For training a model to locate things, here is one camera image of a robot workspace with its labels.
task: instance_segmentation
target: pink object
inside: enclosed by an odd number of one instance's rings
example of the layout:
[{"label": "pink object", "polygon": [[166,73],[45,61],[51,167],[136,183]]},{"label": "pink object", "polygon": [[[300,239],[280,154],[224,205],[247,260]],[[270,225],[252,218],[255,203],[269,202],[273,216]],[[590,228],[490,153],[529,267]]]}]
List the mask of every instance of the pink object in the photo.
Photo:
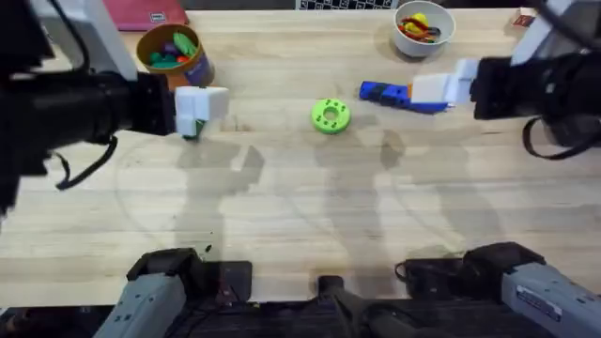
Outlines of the pink object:
[{"label": "pink object", "polygon": [[162,23],[188,23],[178,0],[103,0],[121,31],[146,31]]}]

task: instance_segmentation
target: white ceramic bowl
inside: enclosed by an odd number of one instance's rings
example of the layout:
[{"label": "white ceramic bowl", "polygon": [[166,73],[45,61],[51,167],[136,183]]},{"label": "white ceramic bowl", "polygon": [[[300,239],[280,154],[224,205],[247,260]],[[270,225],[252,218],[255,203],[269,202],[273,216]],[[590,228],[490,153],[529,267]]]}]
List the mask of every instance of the white ceramic bowl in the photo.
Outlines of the white ceramic bowl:
[{"label": "white ceramic bowl", "polygon": [[[408,38],[398,29],[401,21],[415,13],[423,13],[428,25],[438,27],[440,36],[434,43],[425,43]],[[403,54],[424,57],[433,54],[442,47],[455,33],[455,19],[451,13],[435,3],[428,1],[411,1],[396,10],[393,17],[393,40],[396,48]]]}]

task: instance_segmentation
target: green donut-shaped toy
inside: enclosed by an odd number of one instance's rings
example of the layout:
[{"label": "green donut-shaped toy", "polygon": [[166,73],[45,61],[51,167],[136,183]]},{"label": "green donut-shaped toy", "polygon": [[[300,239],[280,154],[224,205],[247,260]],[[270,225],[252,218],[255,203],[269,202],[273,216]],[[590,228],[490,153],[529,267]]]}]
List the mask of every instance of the green donut-shaped toy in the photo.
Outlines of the green donut-shaped toy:
[{"label": "green donut-shaped toy", "polygon": [[339,99],[320,100],[311,111],[311,122],[318,131],[335,134],[350,123],[350,110]]}]

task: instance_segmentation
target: green toy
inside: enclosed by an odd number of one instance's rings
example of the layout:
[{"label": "green toy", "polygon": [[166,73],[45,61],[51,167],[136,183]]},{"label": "green toy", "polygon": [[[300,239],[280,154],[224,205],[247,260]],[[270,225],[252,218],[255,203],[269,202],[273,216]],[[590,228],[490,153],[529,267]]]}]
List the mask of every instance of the green toy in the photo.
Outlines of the green toy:
[{"label": "green toy", "polygon": [[350,110],[339,99],[320,100],[313,106],[311,122],[318,131],[335,134],[348,127]]},{"label": "green toy", "polygon": [[154,68],[173,68],[173,67],[177,67],[179,66],[179,62],[167,62],[167,61],[162,61],[162,62],[155,62],[152,64],[152,67]]},{"label": "green toy", "polygon": [[150,63],[157,63],[162,61],[161,53],[153,53],[150,55]]},{"label": "green toy", "polygon": [[162,62],[176,62],[176,56],[173,54],[167,54],[163,59]]},{"label": "green toy", "polygon": [[173,34],[173,41],[176,44],[176,47],[182,52],[184,55],[188,57],[193,57],[196,54],[196,46],[194,43],[190,41],[188,37],[181,33]]}]

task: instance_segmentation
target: blue plastic toy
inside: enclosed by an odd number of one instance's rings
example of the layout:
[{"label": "blue plastic toy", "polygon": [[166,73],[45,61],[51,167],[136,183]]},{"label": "blue plastic toy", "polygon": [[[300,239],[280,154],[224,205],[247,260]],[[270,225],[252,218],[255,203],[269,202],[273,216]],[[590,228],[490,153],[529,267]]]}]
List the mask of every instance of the blue plastic toy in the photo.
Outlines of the blue plastic toy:
[{"label": "blue plastic toy", "polygon": [[359,97],[362,100],[378,102],[381,105],[424,114],[442,112],[449,106],[447,102],[411,103],[406,85],[383,84],[370,81],[364,81],[361,84]]}]

